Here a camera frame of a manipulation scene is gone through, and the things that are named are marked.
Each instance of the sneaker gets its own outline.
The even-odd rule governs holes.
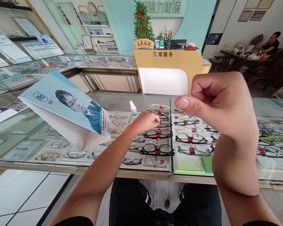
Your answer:
[[[144,183],[140,179],[138,179],[138,180],[142,184],[141,194],[142,194],[143,198],[145,199],[146,203],[148,204],[148,206],[151,206],[152,203],[153,203],[152,196],[151,196],[150,192],[148,191],[148,189],[144,186]]]

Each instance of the bottle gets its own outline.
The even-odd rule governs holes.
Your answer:
[[[137,109],[136,109],[136,106],[134,105],[134,103],[132,101],[129,101],[130,102],[130,109],[133,113],[133,116],[134,117],[137,117],[138,116],[138,112],[137,112]]]

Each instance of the hand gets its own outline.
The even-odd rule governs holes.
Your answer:
[[[158,115],[145,111],[140,113],[138,117],[127,126],[126,130],[132,130],[132,133],[139,134],[159,126],[159,123],[160,119]]]
[[[239,72],[196,75],[191,96],[179,96],[174,104],[236,141],[258,143],[259,131],[252,99]]]

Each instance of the right hand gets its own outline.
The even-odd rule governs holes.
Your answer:
[[[259,130],[251,95],[239,72],[196,75],[191,95],[177,97],[174,104],[236,141],[258,143]]]

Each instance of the left hand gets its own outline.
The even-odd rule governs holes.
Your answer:
[[[132,133],[139,134],[159,126],[159,123],[160,119],[158,115],[145,111],[140,113],[138,117],[127,126],[126,130],[132,130]]]

